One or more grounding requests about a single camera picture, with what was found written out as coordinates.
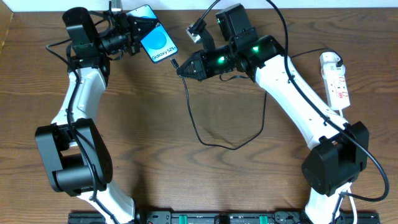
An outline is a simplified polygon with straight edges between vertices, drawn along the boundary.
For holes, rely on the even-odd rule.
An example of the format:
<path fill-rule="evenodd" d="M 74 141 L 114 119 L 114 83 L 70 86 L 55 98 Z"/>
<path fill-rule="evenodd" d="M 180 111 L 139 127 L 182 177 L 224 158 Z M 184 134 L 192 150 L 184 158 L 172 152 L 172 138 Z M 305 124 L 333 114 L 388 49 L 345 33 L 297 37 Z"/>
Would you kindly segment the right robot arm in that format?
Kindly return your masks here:
<path fill-rule="evenodd" d="M 245 8 L 235 4 L 216 14 L 227 44 L 216 47 L 203 17 L 187 34 L 203 48 L 193 53 L 177 75 L 203 81 L 238 71 L 270 94 L 287 113 L 310 149 L 301 169 L 311 187 L 304 214 L 310 223 L 336 223 L 343 198 L 365 170 L 369 132 L 334 112 L 296 71 L 288 46 L 271 35 L 259 36 Z"/>

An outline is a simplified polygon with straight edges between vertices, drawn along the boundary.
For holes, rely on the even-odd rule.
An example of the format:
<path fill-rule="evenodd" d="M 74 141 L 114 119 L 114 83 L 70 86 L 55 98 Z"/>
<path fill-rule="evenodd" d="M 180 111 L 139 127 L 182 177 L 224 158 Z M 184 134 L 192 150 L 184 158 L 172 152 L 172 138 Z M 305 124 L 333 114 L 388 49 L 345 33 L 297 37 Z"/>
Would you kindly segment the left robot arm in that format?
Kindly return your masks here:
<path fill-rule="evenodd" d="M 107 29 L 99 32 L 94 15 L 84 7 L 63 13 L 69 38 L 62 61 L 69 86 L 56 117 L 37 128 L 35 141 L 54 191 L 90 203 L 106 223 L 145 223 L 144 213 L 113 180 L 111 156 L 95 119 L 108 86 L 110 63 L 124 54 L 137 54 L 142 39 L 160 21 L 108 9 L 99 15 Z"/>

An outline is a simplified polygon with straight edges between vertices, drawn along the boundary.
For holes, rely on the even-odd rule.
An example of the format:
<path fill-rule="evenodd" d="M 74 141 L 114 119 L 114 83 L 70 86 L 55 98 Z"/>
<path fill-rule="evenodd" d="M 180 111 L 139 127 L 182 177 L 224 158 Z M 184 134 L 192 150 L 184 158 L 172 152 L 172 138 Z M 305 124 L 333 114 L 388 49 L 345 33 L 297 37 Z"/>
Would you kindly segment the blue Galaxy smartphone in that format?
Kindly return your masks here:
<path fill-rule="evenodd" d="M 127 15 L 137 20 L 143 19 L 144 22 L 150 22 L 149 32 L 141 39 L 141 45 L 153 63 L 161 62 L 177 54 L 177 46 L 148 4 L 128 12 Z"/>

